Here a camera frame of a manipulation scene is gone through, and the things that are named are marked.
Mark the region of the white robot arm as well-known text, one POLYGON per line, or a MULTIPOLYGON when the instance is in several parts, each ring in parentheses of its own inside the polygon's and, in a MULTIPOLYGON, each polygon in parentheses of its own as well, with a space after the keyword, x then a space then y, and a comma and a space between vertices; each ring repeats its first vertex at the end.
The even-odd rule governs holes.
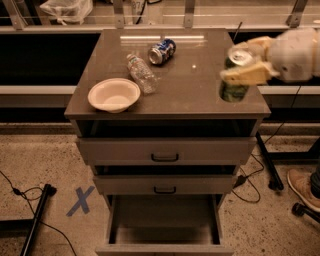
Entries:
POLYGON ((257 37, 233 45, 228 57, 234 67, 220 72, 234 86, 264 84, 273 77, 296 83, 320 76, 320 31, 298 28, 275 38, 257 37))

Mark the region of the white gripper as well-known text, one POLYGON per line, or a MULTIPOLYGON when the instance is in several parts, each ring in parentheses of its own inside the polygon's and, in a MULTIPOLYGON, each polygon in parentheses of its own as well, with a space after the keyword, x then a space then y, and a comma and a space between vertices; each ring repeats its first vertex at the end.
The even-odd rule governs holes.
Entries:
POLYGON ((248 66, 237 66, 220 72, 221 79, 234 86, 264 84, 273 77, 286 83, 309 81, 317 76, 317 30, 288 30, 275 39, 257 37, 235 44, 234 49, 249 50, 260 56, 248 66))

